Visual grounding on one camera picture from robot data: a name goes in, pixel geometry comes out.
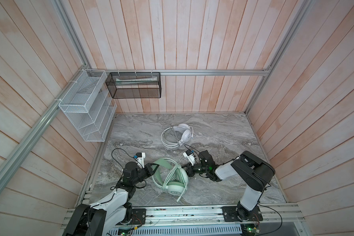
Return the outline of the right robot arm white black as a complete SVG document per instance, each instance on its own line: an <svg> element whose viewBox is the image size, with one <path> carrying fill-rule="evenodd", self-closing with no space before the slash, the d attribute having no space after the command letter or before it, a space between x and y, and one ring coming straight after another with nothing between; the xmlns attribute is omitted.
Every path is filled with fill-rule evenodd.
<svg viewBox="0 0 354 236"><path fill-rule="evenodd" d="M207 150L195 152L188 149L183 156L189 160L183 165L187 175L204 174L213 182L220 182L233 176L240 176L246 183L244 195L238 203L239 213L251 213L258 205L266 186L275 175L275 169L253 153L244 151L238 157L224 163L216 164Z"/></svg>

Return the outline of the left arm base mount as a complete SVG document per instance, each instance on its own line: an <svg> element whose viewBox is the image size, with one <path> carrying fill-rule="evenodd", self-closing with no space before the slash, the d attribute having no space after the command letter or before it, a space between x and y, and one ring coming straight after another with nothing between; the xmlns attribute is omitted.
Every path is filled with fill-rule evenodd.
<svg viewBox="0 0 354 236"><path fill-rule="evenodd" d="M145 208L133 208L131 203L125 203L123 205L125 212L124 218L117 225L144 225L146 222Z"/></svg>

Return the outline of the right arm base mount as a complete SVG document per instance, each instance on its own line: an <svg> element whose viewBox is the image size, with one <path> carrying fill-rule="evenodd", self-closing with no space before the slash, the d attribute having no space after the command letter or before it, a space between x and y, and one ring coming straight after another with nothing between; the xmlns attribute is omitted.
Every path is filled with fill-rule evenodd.
<svg viewBox="0 0 354 236"><path fill-rule="evenodd" d="M237 206L223 206L221 209L225 222L263 221L259 205L253 210L247 210L240 203Z"/></svg>

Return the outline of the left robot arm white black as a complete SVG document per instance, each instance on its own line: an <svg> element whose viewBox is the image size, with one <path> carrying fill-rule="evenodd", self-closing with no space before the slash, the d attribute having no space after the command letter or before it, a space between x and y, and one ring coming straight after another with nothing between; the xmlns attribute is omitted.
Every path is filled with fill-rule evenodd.
<svg viewBox="0 0 354 236"><path fill-rule="evenodd" d="M80 204L63 232L64 236L104 236L120 222L131 222L132 204L136 185L152 177L158 170L156 163L140 168L136 162L128 162L120 180L111 193L90 205Z"/></svg>

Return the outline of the green headphones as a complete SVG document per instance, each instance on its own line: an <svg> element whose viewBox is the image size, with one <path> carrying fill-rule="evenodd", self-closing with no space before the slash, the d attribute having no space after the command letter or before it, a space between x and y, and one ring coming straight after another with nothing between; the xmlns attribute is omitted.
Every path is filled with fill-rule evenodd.
<svg viewBox="0 0 354 236"><path fill-rule="evenodd" d="M154 161L154 164L158 165L158 168L155 168L155 174L152 176L153 183L163 192L181 198L186 192L189 183L186 171L171 158L160 158ZM161 176L160 167L169 170L164 179Z"/></svg>

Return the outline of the white headphones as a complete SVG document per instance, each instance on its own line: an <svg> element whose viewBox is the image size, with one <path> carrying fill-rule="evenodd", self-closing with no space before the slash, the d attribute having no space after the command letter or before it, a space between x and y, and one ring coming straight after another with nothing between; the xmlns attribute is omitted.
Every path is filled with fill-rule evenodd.
<svg viewBox="0 0 354 236"><path fill-rule="evenodd" d="M187 124L166 128L160 135L162 144L167 148L178 148L188 143L194 136L194 129Z"/></svg>

